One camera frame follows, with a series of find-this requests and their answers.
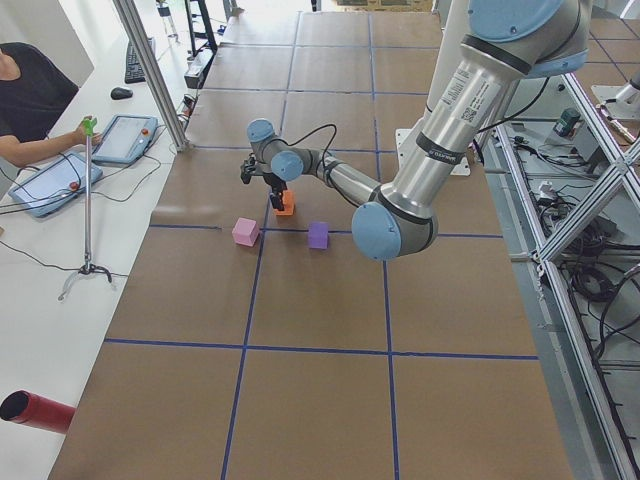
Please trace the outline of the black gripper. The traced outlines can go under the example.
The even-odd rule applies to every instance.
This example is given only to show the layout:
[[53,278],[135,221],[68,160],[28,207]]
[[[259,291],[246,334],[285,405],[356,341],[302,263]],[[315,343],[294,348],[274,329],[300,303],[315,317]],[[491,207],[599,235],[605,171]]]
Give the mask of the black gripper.
[[272,207],[274,209],[285,209],[284,193],[288,189],[286,182],[272,172],[265,173],[263,178],[274,193],[269,196]]

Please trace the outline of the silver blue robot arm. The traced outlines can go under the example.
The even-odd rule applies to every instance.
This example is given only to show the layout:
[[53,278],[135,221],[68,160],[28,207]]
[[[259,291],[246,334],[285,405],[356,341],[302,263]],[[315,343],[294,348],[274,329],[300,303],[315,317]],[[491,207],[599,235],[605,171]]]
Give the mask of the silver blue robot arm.
[[454,1],[424,116],[392,181],[382,184],[326,150],[296,148],[266,119],[247,128],[252,153],[240,178],[263,177],[272,205],[283,209],[288,183],[313,175],[355,205],[351,231],[365,256],[418,253],[437,235],[437,193],[509,88],[584,64],[591,12],[589,1]]

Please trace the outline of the person's hand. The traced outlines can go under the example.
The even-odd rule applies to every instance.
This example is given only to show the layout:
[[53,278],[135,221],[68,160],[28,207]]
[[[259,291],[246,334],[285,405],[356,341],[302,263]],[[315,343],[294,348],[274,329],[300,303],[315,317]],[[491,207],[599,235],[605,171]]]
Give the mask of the person's hand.
[[[81,122],[76,129],[71,133],[71,145],[84,145],[86,140],[89,138],[87,131],[85,129],[84,122]],[[91,136],[91,144],[93,146],[99,145],[102,142],[102,134],[101,133],[93,133]]]

